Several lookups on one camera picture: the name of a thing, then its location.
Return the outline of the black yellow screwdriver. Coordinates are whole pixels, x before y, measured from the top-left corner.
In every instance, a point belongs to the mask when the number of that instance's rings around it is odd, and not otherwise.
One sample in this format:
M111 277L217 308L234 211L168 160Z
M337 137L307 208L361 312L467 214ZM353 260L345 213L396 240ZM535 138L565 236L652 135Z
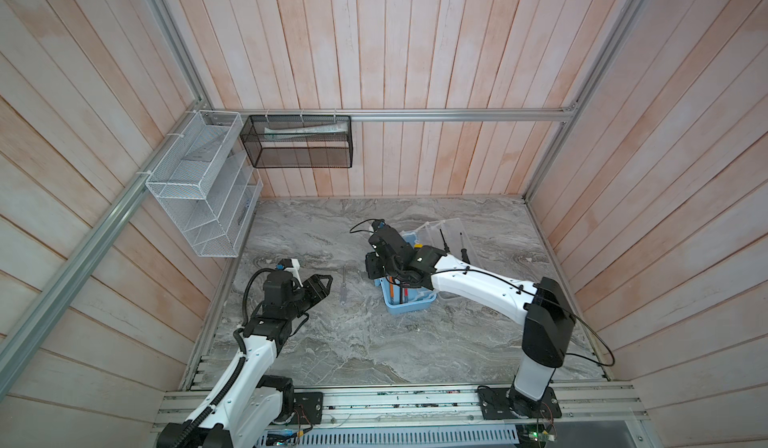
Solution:
M447 241L446 241L446 238L445 238L444 233L442 231L442 228L439 229L439 232L440 232L441 239L442 239L442 242L443 242L444 251L446 253L450 253L450 248L449 248L449 246L447 244Z
M459 233L459 237L461 242L461 249L460 249L461 260L465 264L470 264L471 261L470 261L469 252L467 248L466 237L464 236L463 232Z

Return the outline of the blue plastic tool box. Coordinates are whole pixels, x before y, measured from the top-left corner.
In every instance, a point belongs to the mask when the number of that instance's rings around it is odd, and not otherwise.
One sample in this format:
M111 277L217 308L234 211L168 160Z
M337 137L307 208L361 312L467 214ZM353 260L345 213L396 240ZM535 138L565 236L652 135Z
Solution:
M444 251L443 242L439 232L440 228L442 228L447 244L450 248L450 253L446 253ZM461 265L465 265L465 263L463 263L461 260L461 242L459 237L460 232L464 233L464 226L459 219L426 222L415 230L398 232L406 242L411 244L416 249L416 255L413 261L410 263L410 268L420 274L420 284L418 286L407 286L405 283L401 283L391 277L372 280L374 285L382 290L385 305L389 313L392 315L400 315L414 311L425 310L429 308L430 305L438 298L437 292L433 289L430 277L437 271L437 269L432 267L431 264L438 260L438 256L440 254L455 256L459 259L459 263ZM467 241L467 248L470 261L472 263L473 251L469 241ZM399 299L400 287L407 287L409 289L409 301L406 304L401 304L400 301L397 305L392 305L390 303L390 283L397 286Z

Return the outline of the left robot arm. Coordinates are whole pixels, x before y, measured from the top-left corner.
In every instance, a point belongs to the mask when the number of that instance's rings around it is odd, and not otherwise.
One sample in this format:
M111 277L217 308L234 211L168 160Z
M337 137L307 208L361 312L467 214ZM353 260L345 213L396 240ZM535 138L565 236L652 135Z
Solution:
M300 329L294 321L306 322L332 283L332 276L320 274L301 281L289 260L254 273L242 297L242 323L233 332L238 351L204 401L183 422L167 424L156 445L253 447L270 424L297 421L293 381L267 371Z

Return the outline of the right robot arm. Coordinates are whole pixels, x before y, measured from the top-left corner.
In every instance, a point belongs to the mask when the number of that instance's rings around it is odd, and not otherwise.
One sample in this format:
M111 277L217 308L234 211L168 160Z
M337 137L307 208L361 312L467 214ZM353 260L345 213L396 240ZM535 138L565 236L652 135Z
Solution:
M508 399L518 413L537 408L563 366L576 316L559 283L544 277L534 283L478 268L445 250L416 248L381 219L371 222L366 255L371 279L388 278L397 286L424 288L466 298L505 315L523 328L523 359Z

